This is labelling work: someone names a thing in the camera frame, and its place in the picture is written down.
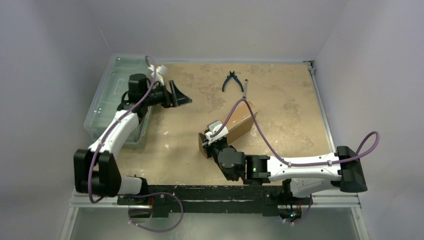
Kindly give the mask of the brown cardboard express box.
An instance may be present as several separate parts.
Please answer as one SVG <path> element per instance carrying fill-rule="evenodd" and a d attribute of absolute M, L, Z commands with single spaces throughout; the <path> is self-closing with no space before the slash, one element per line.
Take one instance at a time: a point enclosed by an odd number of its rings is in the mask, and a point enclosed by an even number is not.
<path fill-rule="evenodd" d="M 252 102 L 248 101 L 252 112 L 254 113 L 255 117 L 257 116 L 258 109 L 255 105 L 253 105 Z M 250 111 L 248 110 L 248 107 L 244 102 L 241 102 L 237 108 L 235 109 L 232 116 L 229 118 L 228 123 L 226 124 L 226 127 L 228 129 L 228 135 L 226 135 L 227 138 L 227 144 L 232 144 L 234 141 L 245 135 L 246 133 L 249 133 L 252 129 L 252 126 L 254 125 L 253 118 L 250 114 Z M 202 143 L 204 140 L 207 140 L 205 137 L 205 133 L 209 131 L 209 126 L 206 125 L 206 129 L 204 131 L 201 131 L 198 133 L 198 147 L 199 152 L 205 157 L 208 158 L 207 152 L 204 150 Z"/>

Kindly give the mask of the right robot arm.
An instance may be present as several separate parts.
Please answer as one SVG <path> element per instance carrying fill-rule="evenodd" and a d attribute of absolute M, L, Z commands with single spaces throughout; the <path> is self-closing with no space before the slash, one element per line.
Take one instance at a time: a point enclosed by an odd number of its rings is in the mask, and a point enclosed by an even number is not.
<path fill-rule="evenodd" d="M 338 146 L 336 152 L 324 155 L 289 157 L 287 163 L 275 156 L 238 151 L 226 138 L 211 144 L 204 139 L 200 147 L 228 181 L 242 180 L 244 185 L 281 181 L 280 196 L 288 204 L 333 188 L 344 193 L 368 190 L 360 158 L 347 146 Z"/>

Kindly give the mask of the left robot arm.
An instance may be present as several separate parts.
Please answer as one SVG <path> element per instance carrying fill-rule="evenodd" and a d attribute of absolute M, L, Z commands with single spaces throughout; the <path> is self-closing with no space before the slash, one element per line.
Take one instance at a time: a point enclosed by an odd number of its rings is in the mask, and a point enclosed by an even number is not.
<path fill-rule="evenodd" d="M 142 73 L 130 75 L 128 91 L 122 95 L 109 126 L 88 148 L 78 149 L 74 153 L 75 190 L 86 193 L 91 203 L 97 203 L 95 196 L 102 200 L 120 195 L 129 195 L 138 205 L 148 201 L 147 180 L 122 175 L 116 157 L 133 130 L 145 119 L 149 107 L 161 105 L 165 109 L 176 108 L 192 102 L 173 80 L 166 86 L 159 79 L 157 73 L 153 74 L 153 79 Z"/>

